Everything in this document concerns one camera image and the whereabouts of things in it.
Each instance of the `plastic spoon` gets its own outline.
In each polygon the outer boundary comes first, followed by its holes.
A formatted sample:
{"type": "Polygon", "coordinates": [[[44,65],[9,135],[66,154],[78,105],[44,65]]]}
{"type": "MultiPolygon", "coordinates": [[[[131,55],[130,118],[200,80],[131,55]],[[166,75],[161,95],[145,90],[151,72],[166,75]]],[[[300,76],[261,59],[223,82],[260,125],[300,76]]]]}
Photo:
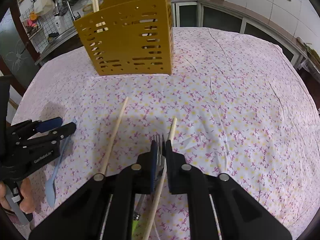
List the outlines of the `plastic spoon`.
{"type": "Polygon", "coordinates": [[[62,157],[63,157],[63,154],[64,154],[64,151],[66,150],[67,148],[67,145],[69,143],[71,139],[71,135],[68,136],[63,144],[60,146],[60,157],[58,159],[58,162],[54,168],[54,171],[53,171],[53,174],[51,175],[51,177],[45,182],[45,188],[44,188],[44,192],[45,192],[45,197],[47,198],[47,203],[49,204],[50,207],[54,207],[54,203],[56,201],[56,191],[55,191],[55,187],[54,187],[54,179],[56,178],[57,176],[57,173],[58,173],[58,169],[59,169],[59,166],[60,166],[60,163],[61,163],[61,160],[62,160],[62,157]]]}

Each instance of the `dish rack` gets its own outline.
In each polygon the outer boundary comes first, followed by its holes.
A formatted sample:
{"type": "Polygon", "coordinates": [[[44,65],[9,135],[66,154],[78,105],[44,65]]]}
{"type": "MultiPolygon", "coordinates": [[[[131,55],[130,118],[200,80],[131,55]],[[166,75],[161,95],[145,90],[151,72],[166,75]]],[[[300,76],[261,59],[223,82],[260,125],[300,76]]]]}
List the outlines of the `dish rack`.
{"type": "Polygon", "coordinates": [[[74,25],[99,75],[172,72],[170,0],[103,0],[74,25]]]}

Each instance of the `finger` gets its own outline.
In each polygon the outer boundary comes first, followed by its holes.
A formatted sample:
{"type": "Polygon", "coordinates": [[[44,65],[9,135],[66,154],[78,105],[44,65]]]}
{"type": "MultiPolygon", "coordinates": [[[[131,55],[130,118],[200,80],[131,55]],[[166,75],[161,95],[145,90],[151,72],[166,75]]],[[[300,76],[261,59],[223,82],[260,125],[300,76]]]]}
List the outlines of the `finger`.
{"type": "Polygon", "coordinates": [[[26,214],[32,213],[35,211],[35,205],[33,201],[31,182],[29,178],[25,178],[22,181],[20,187],[21,195],[23,196],[23,200],[20,203],[20,209],[26,214]]]}
{"type": "Polygon", "coordinates": [[[33,198],[31,182],[29,178],[25,178],[20,186],[20,192],[23,198],[33,198]]]}
{"type": "Polygon", "coordinates": [[[4,198],[5,196],[5,185],[4,183],[1,181],[0,182],[0,198],[4,198]]]}
{"type": "Polygon", "coordinates": [[[5,209],[11,210],[11,207],[10,207],[9,203],[5,199],[5,192],[6,192],[5,185],[1,181],[0,182],[0,205],[5,209]]]}
{"type": "Polygon", "coordinates": [[[33,198],[25,198],[24,200],[22,200],[20,203],[20,209],[26,214],[29,214],[35,211],[33,198]]]}

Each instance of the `metal screw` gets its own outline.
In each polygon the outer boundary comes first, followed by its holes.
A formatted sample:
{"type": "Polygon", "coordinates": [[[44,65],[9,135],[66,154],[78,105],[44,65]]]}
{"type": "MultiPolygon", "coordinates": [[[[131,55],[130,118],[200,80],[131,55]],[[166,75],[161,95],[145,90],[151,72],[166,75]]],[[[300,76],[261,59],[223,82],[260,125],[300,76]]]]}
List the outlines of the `metal screw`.
{"type": "Polygon", "coordinates": [[[190,171],[191,170],[191,165],[190,164],[183,164],[181,166],[181,168],[184,170],[184,171],[190,171]]]}
{"type": "Polygon", "coordinates": [[[134,171],[139,171],[141,170],[141,165],[138,163],[135,163],[131,166],[131,169],[133,169],[134,171]]]}
{"type": "Polygon", "coordinates": [[[227,180],[229,180],[229,175],[222,173],[219,175],[219,179],[221,179],[222,181],[227,181],[227,180]]]}
{"type": "Polygon", "coordinates": [[[95,181],[102,181],[104,179],[104,175],[101,173],[97,173],[96,175],[93,176],[93,179],[95,181]]]}

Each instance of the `table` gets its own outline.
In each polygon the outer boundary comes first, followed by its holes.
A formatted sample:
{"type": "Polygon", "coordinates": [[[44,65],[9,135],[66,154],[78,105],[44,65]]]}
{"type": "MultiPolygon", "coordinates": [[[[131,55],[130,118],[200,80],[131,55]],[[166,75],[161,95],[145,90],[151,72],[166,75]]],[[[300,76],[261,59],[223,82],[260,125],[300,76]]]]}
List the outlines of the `table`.
{"type": "MultiPolygon", "coordinates": [[[[206,174],[228,173],[296,239],[320,206],[320,122],[307,88],[281,49],[267,41],[209,28],[174,28],[173,34],[171,76],[98,76],[84,47],[40,69],[13,123],[77,119],[55,180],[55,208],[99,171],[128,96],[108,175],[149,151],[153,134],[166,135],[176,116],[173,149],[206,174]]],[[[53,211],[44,197],[53,167],[30,176],[36,225],[53,211]]],[[[149,206],[147,198],[136,239],[149,206]]],[[[167,182],[155,222],[161,239],[190,239],[187,198],[170,195],[167,182]]]]}

